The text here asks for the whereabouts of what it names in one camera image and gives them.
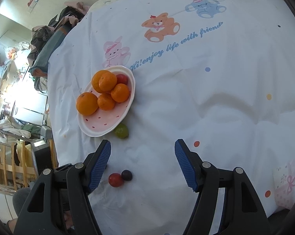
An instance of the blue gripper pad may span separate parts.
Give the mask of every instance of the blue gripper pad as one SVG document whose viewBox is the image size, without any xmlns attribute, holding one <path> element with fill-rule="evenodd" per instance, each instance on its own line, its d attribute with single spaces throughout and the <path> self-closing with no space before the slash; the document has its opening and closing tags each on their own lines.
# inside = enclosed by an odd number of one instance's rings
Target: blue gripper pad
<svg viewBox="0 0 295 235">
<path fill-rule="evenodd" d="M 196 180 L 196 172 L 186 152 L 191 153 L 185 142 L 182 139 L 177 140 L 175 142 L 176 158 L 178 160 L 182 173 L 185 176 L 188 187 L 191 187 L 193 191 L 197 192 L 199 186 Z"/>
<path fill-rule="evenodd" d="M 90 174 L 90 183 L 89 190 L 93 191 L 99 186 L 102 175 L 104 173 L 105 167 L 107 165 L 108 159 L 110 157 L 111 145 L 110 142 L 107 141 L 104 145 L 95 165 L 93 166 Z"/>
</svg>

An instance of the lime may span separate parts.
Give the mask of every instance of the lime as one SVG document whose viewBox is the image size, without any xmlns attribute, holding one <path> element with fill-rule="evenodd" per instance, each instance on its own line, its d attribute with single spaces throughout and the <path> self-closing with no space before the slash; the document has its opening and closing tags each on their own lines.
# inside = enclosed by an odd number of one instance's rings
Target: lime
<svg viewBox="0 0 295 235">
<path fill-rule="evenodd" d="M 129 136 L 128 127 L 123 123 L 120 123 L 119 125 L 117 125 L 114 132 L 115 132 L 115 135 L 120 139 L 125 139 Z"/>
</svg>

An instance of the white oval plate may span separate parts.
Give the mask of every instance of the white oval plate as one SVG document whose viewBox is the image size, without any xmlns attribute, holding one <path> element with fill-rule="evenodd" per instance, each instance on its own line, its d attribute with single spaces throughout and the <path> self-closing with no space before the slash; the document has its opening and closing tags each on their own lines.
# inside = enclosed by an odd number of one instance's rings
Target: white oval plate
<svg viewBox="0 0 295 235">
<path fill-rule="evenodd" d="M 109 111 L 104 111 L 98 108 L 97 111 L 90 116 L 83 116 L 78 113 L 78 123 L 80 129 L 90 137 L 100 137 L 114 130 L 127 115 L 134 99 L 136 81 L 132 71 L 120 65 L 108 67 L 106 70 L 114 73 L 115 75 L 124 74 L 128 77 L 130 96 L 125 102 L 116 103 L 115 107 Z M 91 82 L 89 82 L 84 92 L 94 93 L 97 97 L 101 95 L 93 89 Z"/>
</svg>

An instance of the person's leg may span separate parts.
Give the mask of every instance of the person's leg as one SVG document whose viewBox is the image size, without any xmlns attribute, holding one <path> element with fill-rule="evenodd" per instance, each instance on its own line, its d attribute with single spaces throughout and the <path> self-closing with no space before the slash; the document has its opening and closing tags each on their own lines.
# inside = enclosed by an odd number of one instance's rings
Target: person's leg
<svg viewBox="0 0 295 235">
<path fill-rule="evenodd" d="M 12 205 L 14 206 L 16 215 L 19 216 L 21 209 L 23 208 L 23 204 L 25 203 L 31 188 L 24 187 L 17 190 L 12 196 Z"/>
</svg>

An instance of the floor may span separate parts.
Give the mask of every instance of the floor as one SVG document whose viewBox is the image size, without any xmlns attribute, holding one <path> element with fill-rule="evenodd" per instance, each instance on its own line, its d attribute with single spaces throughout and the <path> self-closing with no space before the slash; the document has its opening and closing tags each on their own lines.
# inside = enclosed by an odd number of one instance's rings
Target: floor
<svg viewBox="0 0 295 235">
<path fill-rule="evenodd" d="M 3 223 L 17 218 L 16 212 L 12 205 L 12 196 L 0 194 L 0 219 Z"/>
</svg>

